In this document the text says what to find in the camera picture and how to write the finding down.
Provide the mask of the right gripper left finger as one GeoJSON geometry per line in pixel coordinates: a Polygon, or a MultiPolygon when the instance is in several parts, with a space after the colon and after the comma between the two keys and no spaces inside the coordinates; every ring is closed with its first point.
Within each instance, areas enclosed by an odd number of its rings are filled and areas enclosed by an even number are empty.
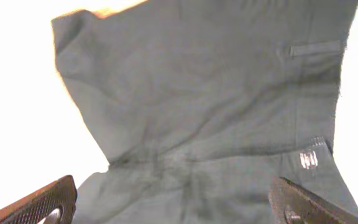
{"type": "Polygon", "coordinates": [[[75,182],[66,175],[0,209],[0,224],[71,224],[76,200],[75,182]]]}

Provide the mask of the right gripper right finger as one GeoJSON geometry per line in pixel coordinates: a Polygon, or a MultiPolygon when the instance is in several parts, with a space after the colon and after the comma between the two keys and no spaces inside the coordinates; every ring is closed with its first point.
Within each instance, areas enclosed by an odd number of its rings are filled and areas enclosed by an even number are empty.
{"type": "Polygon", "coordinates": [[[358,224],[358,217],[302,186],[273,179],[268,200],[278,224],[358,224]]]}

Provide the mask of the black shorts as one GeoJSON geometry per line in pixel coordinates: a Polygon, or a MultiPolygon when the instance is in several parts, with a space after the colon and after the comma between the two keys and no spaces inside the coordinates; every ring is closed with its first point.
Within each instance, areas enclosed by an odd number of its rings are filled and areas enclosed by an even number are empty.
{"type": "Polygon", "coordinates": [[[109,162],[74,223],[275,221],[285,177],[358,216],[333,158],[345,0],[152,0],[52,21],[55,61],[109,162]]]}

